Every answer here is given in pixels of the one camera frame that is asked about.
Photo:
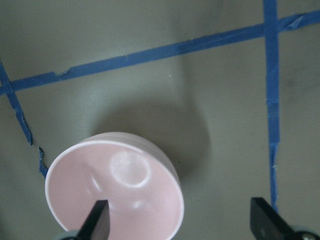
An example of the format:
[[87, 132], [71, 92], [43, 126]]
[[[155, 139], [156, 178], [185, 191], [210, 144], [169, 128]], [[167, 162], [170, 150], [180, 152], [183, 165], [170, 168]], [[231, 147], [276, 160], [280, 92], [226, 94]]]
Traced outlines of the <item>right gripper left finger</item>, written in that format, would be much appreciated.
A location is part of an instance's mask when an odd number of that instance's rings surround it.
[[107, 240], [110, 235], [108, 200], [97, 200], [76, 235], [77, 240]]

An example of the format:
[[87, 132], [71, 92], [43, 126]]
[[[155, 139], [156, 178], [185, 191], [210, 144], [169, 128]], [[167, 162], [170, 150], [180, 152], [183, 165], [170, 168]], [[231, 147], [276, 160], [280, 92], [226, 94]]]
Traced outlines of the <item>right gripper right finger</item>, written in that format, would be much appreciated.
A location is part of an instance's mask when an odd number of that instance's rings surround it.
[[250, 199], [250, 230], [256, 240], [318, 240], [307, 230], [294, 230], [262, 197]]

